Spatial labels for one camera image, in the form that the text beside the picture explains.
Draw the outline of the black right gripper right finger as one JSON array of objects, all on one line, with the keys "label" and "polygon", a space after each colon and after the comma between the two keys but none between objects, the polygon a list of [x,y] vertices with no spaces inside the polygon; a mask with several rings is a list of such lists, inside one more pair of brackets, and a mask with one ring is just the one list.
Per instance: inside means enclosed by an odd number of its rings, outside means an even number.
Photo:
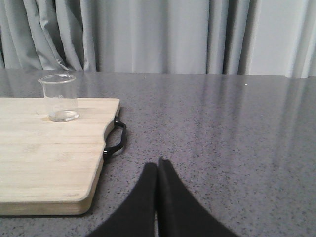
[{"label": "black right gripper right finger", "polygon": [[169,160],[158,163],[158,233],[161,237],[236,237],[194,198]]}]

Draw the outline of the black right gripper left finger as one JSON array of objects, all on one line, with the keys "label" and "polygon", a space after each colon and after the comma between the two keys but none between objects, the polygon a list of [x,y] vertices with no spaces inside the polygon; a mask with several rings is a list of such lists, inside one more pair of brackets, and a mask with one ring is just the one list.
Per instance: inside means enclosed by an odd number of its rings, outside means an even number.
[{"label": "black right gripper left finger", "polygon": [[118,209],[90,237],[153,237],[157,165],[147,163],[134,188]]}]

